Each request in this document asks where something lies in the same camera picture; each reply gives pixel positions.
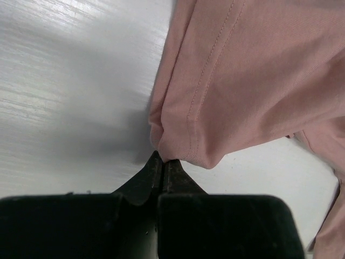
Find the glossy white surface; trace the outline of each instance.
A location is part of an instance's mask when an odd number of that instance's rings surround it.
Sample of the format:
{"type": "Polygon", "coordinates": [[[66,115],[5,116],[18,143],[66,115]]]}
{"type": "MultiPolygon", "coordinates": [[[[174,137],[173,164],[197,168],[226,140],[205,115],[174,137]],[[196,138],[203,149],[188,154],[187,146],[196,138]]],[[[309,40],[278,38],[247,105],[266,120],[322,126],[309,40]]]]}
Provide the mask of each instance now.
{"type": "MultiPolygon", "coordinates": [[[[152,152],[147,114],[174,1],[0,0],[0,197],[111,192],[152,152]]],[[[288,139],[183,163],[210,193],[272,194],[309,245],[332,170],[288,139]]]]}

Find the black object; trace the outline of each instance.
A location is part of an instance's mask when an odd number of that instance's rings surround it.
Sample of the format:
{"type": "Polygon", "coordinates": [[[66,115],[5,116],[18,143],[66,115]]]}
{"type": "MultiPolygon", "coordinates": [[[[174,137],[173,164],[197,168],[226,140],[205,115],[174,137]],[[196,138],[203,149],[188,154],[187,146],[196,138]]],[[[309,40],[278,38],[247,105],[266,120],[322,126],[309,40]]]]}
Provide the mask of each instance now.
{"type": "Polygon", "coordinates": [[[112,194],[0,200],[0,258],[304,258],[288,207],[271,196],[207,195],[157,152],[112,194]]]}

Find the stitching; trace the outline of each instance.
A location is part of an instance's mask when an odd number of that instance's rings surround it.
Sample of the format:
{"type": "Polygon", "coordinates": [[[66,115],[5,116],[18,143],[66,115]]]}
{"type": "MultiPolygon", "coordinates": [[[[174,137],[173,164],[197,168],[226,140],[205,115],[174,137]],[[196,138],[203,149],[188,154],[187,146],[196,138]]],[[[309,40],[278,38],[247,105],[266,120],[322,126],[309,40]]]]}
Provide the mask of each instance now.
{"type": "MultiPolygon", "coordinates": [[[[193,6],[191,15],[190,15],[189,20],[188,20],[188,23],[187,23],[187,27],[185,28],[185,31],[183,32],[182,39],[181,39],[181,41],[180,41],[180,45],[179,45],[178,50],[177,50],[177,54],[176,54],[176,56],[175,56],[175,58],[174,58],[174,65],[173,65],[172,68],[171,68],[170,78],[169,78],[169,80],[168,80],[167,87],[166,87],[165,90],[164,90],[164,96],[163,96],[163,101],[162,101],[162,103],[165,102],[165,99],[166,99],[166,97],[167,97],[168,88],[169,88],[170,82],[171,82],[171,80],[172,80],[172,78],[173,78],[173,75],[174,75],[174,71],[175,71],[175,67],[176,67],[176,62],[177,62],[177,58],[178,58],[178,56],[180,55],[180,52],[181,52],[181,49],[182,49],[182,44],[183,44],[185,35],[187,34],[188,26],[189,26],[190,21],[191,21],[191,19],[192,19],[192,16],[193,16],[193,13],[194,13],[196,4],[197,4],[197,2],[196,2],[196,3],[194,4],[194,6],[193,6]]],[[[160,65],[160,67],[158,68],[157,74],[159,74],[160,69],[161,69],[161,65],[160,65]]]]}
{"type": "Polygon", "coordinates": [[[312,148],[312,146],[311,146],[311,142],[310,142],[309,139],[307,138],[306,132],[303,130],[302,133],[303,133],[304,138],[307,140],[309,149],[310,149],[314,154],[316,154],[316,152],[313,150],[313,148],[312,148]]]}
{"type": "MultiPolygon", "coordinates": [[[[224,51],[224,49],[225,49],[225,46],[226,46],[227,42],[229,41],[229,39],[230,39],[230,37],[231,37],[231,35],[232,35],[234,29],[235,29],[235,26],[236,26],[237,22],[239,21],[241,15],[242,15],[243,8],[244,8],[244,5],[245,5],[245,4],[246,4],[246,2],[244,1],[244,2],[243,2],[243,5],[242,5],[242,7],[241,7],[241,11],[240,11],[240,13],[239,13],[239,15],[238,15],[238,17],[237,17],[237,19],[236,19],[236,21],[235,21],[233,27],[231,28],[231,31],[229,32],[229,35],[228,35],[228,37],[227,37],[227,39],[226,39],[226,41],[225,41],[225,43],[224,43],[224,45],[223,45],[223,47],[222,47],[222,50],[220,51],[220,53],[219,53],[219,55],[218,55],[218,57],[217,57],[217,60],[216,60],[216,62],[215,62],[215,65],[213,66],[212,72],[211,72],[211,74],[210,74],[209,81],[208,81],[207,86],[206,86],[205,93],[204,93],[204,95],[203,95],[203,98],[202,98],[200,107],[199,107],[199,109],[198,109],[198,113],[197,113],[195,122],[198,121],[198,118],[199,118],[199,115],[200,115],[200,111],[201,111],[201,107],[202,107],[202,105],[204,104],[205,97],[206,97],[206,94],[207,94],[207,92],[208,92],[208,89],[209,89],[209,86],[210,86],[210,83],[211,83],[211,79],[212,79],[213,73],[214,73],[214,71],[215,71],[215,69],[216,69],[216,67],[217,67],[217,65],[218,65],[218,61],[219,61],[220,57],[222,56],[223,51],[224,51]]],[[[198,150],[199,150],[199,141],[198,141],[198,137],[197,137],[197,148],[196,148],[196,153],[198,153],[198,150]]]]}
{"type": "Polygon", "coordinates": [[[190,113],[191,113],[191,110],[192,110],[192,106],[193,106],[193,104],[194,104],[194,100],[195,100],[196,94],[197,94],[197,92],[198,92],[198,90],[199,90],[200,83],[201,83],[201,79],[202,79],[203,76],[204,76],[205,69],[206,69],[206,67],[207,67],[207,65],[208,65],[208,63],[209,63],[209,61],[210,61],[210,58],[211,58],[212,53],[213,53],[213,51],[214,51],[214,49],[215,49],[215,46],[216,46],[216,44],[217,44],[217,42],[218,42],[218,40],[219,40],[219,38],[220,38],[220,36],[221,36],[223,30],[224,30],[225,24],[226,24],[227,20],[229,19],[230,12],[231,12],[231,10],[232,10],[232,7],[233,7],[234,3],[235,3],[235,0],[233,0],[232,4],[231,4],[231,6],[230,6],[230,8],[229,8],[229,10],[228,10],[228,12],[227,12],[227,15],[226,15],[226,18],[225,18],[225,20],[224,20],[224,22],[223,22],[223,25],[222,25],[222,27],[221,27],[221,29],[220,29],[220,31],[219,31],[219,34],[218,34],[218,36],[217,36],[217,38],[216,38],[216,40],[215,40],[215,43],[214,43],[213,46],[212,46],[211,52],[210,52],[209,56],[207,57],[206,63],[205,63],[205,65],[204,65],[204,67],[203,67],[203,69],[202,69],[202,71],[201,71],[201,75],[200,75],[200,78],[199,78],[199,82],[198,82],[198,85],[197,85],[197,87],[196,87],[196,90],[195,90],[195,93],[194,93],[192,102],[191,102],[190,107],[189,107],[189,111],[188,111],[188,114],[187,114],[187,130],[188,130],[188,136],[189,136],[189,151],[188,151],[188,153],[185,155],[184,158],[187,158],[188,155],[190,154],[191,145],[192,145],[192,140],[191,140],[191,136],[190,136],[190,129],[189,129],[189,118],[190,118],[190,113]]]}

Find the pink t-shirt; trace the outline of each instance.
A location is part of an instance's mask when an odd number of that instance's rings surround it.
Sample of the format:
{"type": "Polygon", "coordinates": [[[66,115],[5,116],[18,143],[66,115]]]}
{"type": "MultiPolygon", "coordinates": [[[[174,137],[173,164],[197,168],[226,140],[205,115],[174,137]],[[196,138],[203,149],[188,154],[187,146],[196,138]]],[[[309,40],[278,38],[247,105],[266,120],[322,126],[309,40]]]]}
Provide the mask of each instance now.
{"type": "Polygon", "coordinates": [[[340,183],[314,258],[345,257],[345,1],[179,0],[150,124],[165,161],[205,168],[295,133],[340,183]]]}

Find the white table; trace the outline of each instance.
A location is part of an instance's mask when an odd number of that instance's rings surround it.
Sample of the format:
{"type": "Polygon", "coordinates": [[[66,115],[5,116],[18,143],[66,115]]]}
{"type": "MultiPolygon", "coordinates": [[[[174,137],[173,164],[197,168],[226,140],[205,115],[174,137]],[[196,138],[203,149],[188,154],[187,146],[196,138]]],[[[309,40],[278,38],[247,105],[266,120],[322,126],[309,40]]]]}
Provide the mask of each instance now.
{"type": "MultiPolygon", "coordinates": [[[[147,114],[172,0],[0,0],[0,197],[111,192],[152,152],[147,114]]],[[[337,188],[286,138],[185,170],[209,193],[272,194],[307,247],[337,188]]]]}

